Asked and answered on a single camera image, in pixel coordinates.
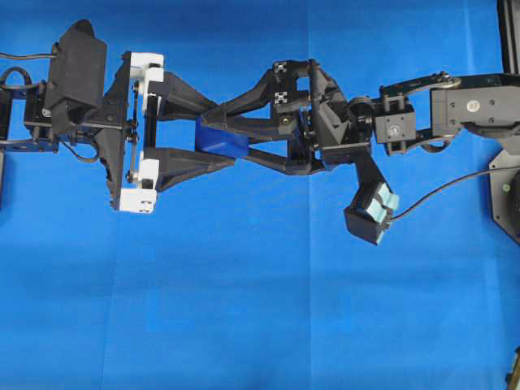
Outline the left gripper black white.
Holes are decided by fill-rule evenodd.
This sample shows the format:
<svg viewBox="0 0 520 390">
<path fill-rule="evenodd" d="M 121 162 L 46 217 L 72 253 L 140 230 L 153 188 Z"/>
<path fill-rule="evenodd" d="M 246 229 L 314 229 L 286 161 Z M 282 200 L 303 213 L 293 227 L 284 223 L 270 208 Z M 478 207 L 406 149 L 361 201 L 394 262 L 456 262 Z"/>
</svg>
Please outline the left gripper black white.
<svg viewBox="0 0 520 390">
<path fill-rule="evenodd" d="M 159 121 L 195 120 L 218 104 L 176 74 L 164 73 L 164 56 L 127 52 L 102 101 L 102 129 L 95 135 L 98 156 L 106 169 L 110 206 L 116 211 L 151 213 L 158 192 L 198 176 L 232 167 L 234 158 L 175 148 L 145 148 L 137 152 L 137 121 L 128 119 L 132 85 L 143 111 Z"/>
</svg>

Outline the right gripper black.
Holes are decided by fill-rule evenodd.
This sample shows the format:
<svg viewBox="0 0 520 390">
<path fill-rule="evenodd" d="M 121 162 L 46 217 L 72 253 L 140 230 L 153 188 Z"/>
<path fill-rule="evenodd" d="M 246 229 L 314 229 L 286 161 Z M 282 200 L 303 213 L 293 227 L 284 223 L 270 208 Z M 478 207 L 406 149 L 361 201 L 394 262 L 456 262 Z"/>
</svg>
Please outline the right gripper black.
<svg viewBox="0 0 520 390">
<path fill-rule="evenodd" d="M 266 105 L 271 106 L 269 119 L 244 116 Z M 368 97 L 348 100 L 313 59 L 275 62 L 250 91 L 208 110 L 201 121 L 247 136 L 244 159 L 287 176 L 309 176 L 344 164 L 374 167 L 374 103 Z M 287 155 L 251 147 L 268 141 L 287 141 Z"/>
</svg>

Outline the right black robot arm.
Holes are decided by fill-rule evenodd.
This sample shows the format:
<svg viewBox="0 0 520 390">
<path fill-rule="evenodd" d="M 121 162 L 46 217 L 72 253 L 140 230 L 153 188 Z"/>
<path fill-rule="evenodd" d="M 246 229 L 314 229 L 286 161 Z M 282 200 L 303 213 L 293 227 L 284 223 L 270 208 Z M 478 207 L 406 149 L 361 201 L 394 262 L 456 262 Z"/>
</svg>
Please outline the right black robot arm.
<svg viewBox="0 0 520 390">
<path fill-rule="evenodd" d="M 307 176 L 355 163 L 374 171 L 373 143 L 388 155 L 445 149 L 465 129 L 488 139 L 519 134 L 515 74 L 440 72 L 384 86 L 377 98 L 347 99 L 313 59 L 279 61 L 248 92 L 203 113 L 210 128 L 252 144 L 285 141 L 286 156 L 250 148 L 246 158 L 286 175 Z"/>
</svg>

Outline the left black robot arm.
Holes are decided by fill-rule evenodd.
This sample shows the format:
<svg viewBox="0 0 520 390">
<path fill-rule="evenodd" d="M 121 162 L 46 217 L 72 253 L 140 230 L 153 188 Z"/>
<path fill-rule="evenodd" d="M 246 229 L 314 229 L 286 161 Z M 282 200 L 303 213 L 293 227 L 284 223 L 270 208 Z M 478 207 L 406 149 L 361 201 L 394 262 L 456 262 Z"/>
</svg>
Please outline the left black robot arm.
<svg viewBox="0 0 520 390">
<path fill-rule="evenodd" d="M 173 86 L 193 118 L 208 102 L 165 72 L 164 57 L 126 52 L 115 80 L 103 88 L 106 52 L 59 49 L 50 74 L 38 83 L 21 67 L 1 76 L 1 153 L 57 152 L 60 146 L 91 146 L 83 163 L 106 169 L 110 206 L 148 214 L 158 194 L 180 182 L 233 166 L 234 158 L 156 145 L 157 125 Z"/>
</svg>

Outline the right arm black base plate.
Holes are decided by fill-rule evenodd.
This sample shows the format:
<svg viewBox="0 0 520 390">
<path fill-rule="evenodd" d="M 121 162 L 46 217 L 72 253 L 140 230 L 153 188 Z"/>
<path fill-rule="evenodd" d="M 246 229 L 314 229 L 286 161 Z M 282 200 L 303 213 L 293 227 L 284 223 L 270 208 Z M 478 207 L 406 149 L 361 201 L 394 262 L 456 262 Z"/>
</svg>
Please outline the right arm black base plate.
<svg viewBox="0 0 520 390">
<path fill-rule="evenodd" d="M 503 149 L 489 168 L 492 219 L 519 245 L 519 156 Z"/>
</svg>

